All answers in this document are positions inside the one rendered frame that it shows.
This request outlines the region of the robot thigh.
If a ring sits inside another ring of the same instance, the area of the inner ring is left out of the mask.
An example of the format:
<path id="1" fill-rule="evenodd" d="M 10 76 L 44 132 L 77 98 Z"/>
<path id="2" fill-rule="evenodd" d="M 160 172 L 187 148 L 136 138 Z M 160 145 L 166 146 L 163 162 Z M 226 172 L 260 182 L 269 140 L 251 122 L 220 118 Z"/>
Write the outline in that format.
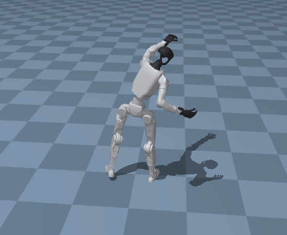
<path id="1" fill-rule="evenodd" d="M 128 105 L 129 104 L 122 104 L 118 109 L 118 114 L 116 116 L 116 122 L 115 122 L 114 133 L 113 133 L 113 135 L 116 135 L 115 144 L 121 144 L 123 140 L 123 136 L 121 135 L 121 133 L 125 125 L 126 119 L 129 115 Z"/>
<path id="2" fill-rule="evenodd" d="M 156 137 L 156 118 L 153 111 L 149 111 L 144 109 L 142 112 L 142 121 L 145 123 L 145 132 L 147 143 L 144 145 L 143 149 L 145 153 L 150 154 L 151 145 L 155 145 L 155 137 Z"/>

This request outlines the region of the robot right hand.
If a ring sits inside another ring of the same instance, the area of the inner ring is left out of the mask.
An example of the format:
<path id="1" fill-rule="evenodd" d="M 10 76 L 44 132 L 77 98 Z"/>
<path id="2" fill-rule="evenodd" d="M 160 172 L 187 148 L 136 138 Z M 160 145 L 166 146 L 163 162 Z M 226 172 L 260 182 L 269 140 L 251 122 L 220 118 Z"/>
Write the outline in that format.
<path id="1" fill-rule="evenodd" d="M 194 117 L 194 116 L 196 115 L 196 113 L 197 113 L 197 110 L 196 110 L 196 112 L 192 112 L 193 110 L 195 110 L 195 108 L 193 108 L 193 109 L 191 109 L 191 110 L 184 110 L 184 108 L 178 107 L 178 109 L 179 109 L 180 111 L 182 111 L 182 112 L 180 113 L 180 115 L 183 115 L 184 117 L 187 117 L 187 118 L 192 118 L 192 117 Z"/>

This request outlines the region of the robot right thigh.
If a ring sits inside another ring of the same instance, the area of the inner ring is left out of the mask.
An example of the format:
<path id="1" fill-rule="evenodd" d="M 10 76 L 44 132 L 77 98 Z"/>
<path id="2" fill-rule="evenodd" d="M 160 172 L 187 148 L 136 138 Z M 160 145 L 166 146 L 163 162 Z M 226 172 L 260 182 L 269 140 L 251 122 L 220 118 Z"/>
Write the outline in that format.
<path id="1" fill-rule="evenodd" d="M 145 132 L 147 143 L 144 145 L 143 149 L 145 153 L 150 154 L 151 145 L 155 145 L 155 137 L 156 137 L 156 118 L 153 111 L 149 111 L 144 109 L 142 112 L 142 121 L 145 123 Z"/>

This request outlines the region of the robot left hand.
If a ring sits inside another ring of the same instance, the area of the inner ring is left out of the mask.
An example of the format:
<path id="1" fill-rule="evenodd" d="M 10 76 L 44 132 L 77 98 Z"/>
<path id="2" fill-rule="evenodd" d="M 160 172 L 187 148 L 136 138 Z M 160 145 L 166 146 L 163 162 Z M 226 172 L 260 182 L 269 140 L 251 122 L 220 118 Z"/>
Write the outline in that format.
<path id="1" fill-rule="evenodd" d="M 169 34 L 166 36 L 166 38 L 163 40 L 163 41 L 166 41 L 167 43 L 165 44 L 165 47 L 171 42 L 171 41 L 177 41 L 177 40 L 174 40 L 174 39 L 177 39 L 177 37 L 173 34 Z"/>

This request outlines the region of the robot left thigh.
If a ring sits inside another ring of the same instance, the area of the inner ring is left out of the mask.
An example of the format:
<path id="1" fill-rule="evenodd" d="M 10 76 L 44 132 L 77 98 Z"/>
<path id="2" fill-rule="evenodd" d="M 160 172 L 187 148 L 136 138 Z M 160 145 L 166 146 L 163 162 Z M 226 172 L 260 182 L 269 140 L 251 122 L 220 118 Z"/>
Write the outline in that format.
<path id="1" fill-rule="evenodd" d="M 128 105 L 129 104 L 122 104 L 118 109 L 118 114 L 116 116 L 116 122 L 115 122 L 114 133 L 113 133 L 113 135 L 116 135 L 115 144 L 121 144 L 123 140 L 123 136 L 121 135 L 121 133 L 125 125 L 126 119 L 129 115 Z"/>

